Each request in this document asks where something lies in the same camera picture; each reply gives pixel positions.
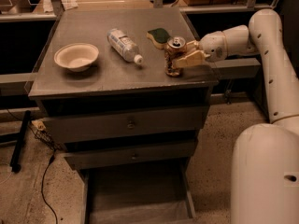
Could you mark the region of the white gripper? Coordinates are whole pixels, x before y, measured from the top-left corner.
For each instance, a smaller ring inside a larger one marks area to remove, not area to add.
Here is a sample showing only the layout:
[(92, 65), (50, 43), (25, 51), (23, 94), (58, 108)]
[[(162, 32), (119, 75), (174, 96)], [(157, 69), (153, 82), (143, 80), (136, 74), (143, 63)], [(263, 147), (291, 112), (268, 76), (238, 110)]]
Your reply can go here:
[(194, 67), (202, 64), (205, 60), (212, 63), (225, 60), (228, 57), (225, 34), (218, 31), (205, 35), (199, 42), (190, 41), (187, 43), (187, 51), (193, 52), (174, 59), (172, 61), (174, 68)]

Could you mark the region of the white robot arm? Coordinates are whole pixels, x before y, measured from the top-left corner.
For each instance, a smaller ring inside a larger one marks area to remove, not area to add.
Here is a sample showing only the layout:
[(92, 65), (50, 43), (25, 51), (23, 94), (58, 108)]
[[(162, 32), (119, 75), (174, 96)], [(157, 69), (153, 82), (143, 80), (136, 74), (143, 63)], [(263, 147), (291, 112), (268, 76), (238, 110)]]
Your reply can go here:
[(258, 53), (269, 121), (242, 132), (232, 158), (231, 224), (299, 224), (299, 78), (284, 48), (276, 11), (255, 12), (248, 25), (187, 44), (175, 68)]

